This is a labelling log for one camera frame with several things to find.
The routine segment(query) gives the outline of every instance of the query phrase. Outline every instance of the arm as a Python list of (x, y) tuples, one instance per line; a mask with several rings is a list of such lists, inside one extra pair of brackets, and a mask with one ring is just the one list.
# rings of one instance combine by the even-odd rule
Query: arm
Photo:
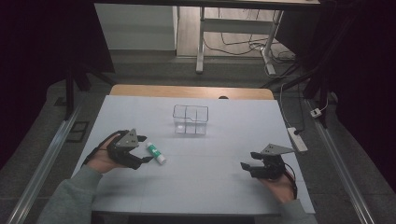
[(314, 216), (308, 215), (300, 200), (294, 200), (290, 181), (285, 175), (278, 180), (259, 179), (280, 202), (280, 215), (284, 224), (318, 224)]
[(76, 175), (58, 186), (37, 223), (91, 223), (92, 201), (102, 174), (123, 167), (107, 155), (106, 147), (114, 137), (100, 146), (101, 149)]

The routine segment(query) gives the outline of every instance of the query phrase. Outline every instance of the hand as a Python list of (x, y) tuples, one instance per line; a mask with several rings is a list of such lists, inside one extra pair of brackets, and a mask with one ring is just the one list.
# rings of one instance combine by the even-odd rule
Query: hand
[(288, 203), (294, 200), (292, 184), (285, 175), (282, 175), (277, 180), (259, 179), (259, 181), (271, 190), (281, 203)]
[(93, 155), (93, 157), (88, 161), (87, 165), (93, 170), (99, 172), (100, 174), (107, 173), (114, 168), (125, 168), (125, 166), (120, 165), (108, 157), (107, 146), (115, 137), (119, 134), (115, 134), (113, 137), (109, 138)]

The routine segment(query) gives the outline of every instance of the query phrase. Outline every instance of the dark background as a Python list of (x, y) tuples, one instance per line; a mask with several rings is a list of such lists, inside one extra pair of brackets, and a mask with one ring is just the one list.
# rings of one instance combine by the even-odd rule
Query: dark background
[(335, 52), (337, 116), (396, 191), (396, 4), (366, 1)]
[(0, 17), (3, 167), (46, 102), (48, 87), (71, 66), (114, 68), (90, 1), (2, 1)]

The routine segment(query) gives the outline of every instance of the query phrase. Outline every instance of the aluminum rail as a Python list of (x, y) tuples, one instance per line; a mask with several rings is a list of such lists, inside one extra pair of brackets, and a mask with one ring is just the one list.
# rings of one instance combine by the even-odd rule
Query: aluminum rail
[(15, 206), (14, 210), (11, 213), (11, 216), (8, 218), (7, 223), (17, 224), (23, 223), (26, 219), (33, 203), (35, 202), (35, 198), (38, 195), (38, 192), (41, 190), (41, 187), (46, 180), (50, 169), (52, 168), (52, 164), (55, 162), (58, 157), (59, 151), (64, 144), (64, 140), (66, 139), (67, 134), (71, 130), (74, 121), (76, 120), (79, 111), (82, 108), (82, 104), (86, 98), (86, 93), (81, 94), (81, 99), (78, 101), (78, 105), (76, 109), (71, 114), (69, 120), (64, 120), (59, 127), (57, 133), (52, 139), (52, 142), (49, 144), (49, 148), (41, 159), (41, 162), (38, 164), (35, 169), (35, 173), (27, 184), (20, 200)]
[[(311, 111), (314, 107), (309, 104), (308, 101), (305, 100), (306, 106), (308, 110)], [(361, 223), (363, 224), (375, 224), (374, 218), (370, 212), (370, 209), (367, 206), (366, 201), (361, 195), (361, 191), (353, 180), (351, 174), (349, 173), (346, 164), (340, 154), (337, 146), (332, 140), (332, 136), (330, 135), (327, 129), (324, 129), (318, 119), (315, 119), (315, 125), (317, 127), (318, 133), (323, 140), (325, 147), (329, 152), (329, 156), (332, 160), (332, 163), (340, 176), (341, 182), (344, 185), (346, 193), (349, 195), (350, 200), (356, 210), (356, 214), (358, 215)]]

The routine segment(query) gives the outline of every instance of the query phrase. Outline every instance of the tabletop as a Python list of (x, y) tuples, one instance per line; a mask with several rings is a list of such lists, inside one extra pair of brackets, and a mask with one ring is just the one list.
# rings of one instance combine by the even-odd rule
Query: tabletop
[[(220, 95), (227, 95), (230, 100), (219, 100)], [(174, 105), (208, 106), (206, 134), (175, 133)], [(269, 143), (291, 147), (279, 106), (270, 91), (115, 86), (102, 105), (76, 171), (109, 133), (132, 128), (147, 136), (167, 162), (160, 165), (151, 161), (136, 171), (116, 169), (105, 174), (93, 211), (243, 216), (278, 213), (271, 192), (240, 166), (240, 162), (262, 165), (249, 153), (260, 152)], [(132, 154), (145, 157), (149, 152), (142, 143)], [(294, 153), (282, 158), (296, 173), (305, 211), (315, 213)]]

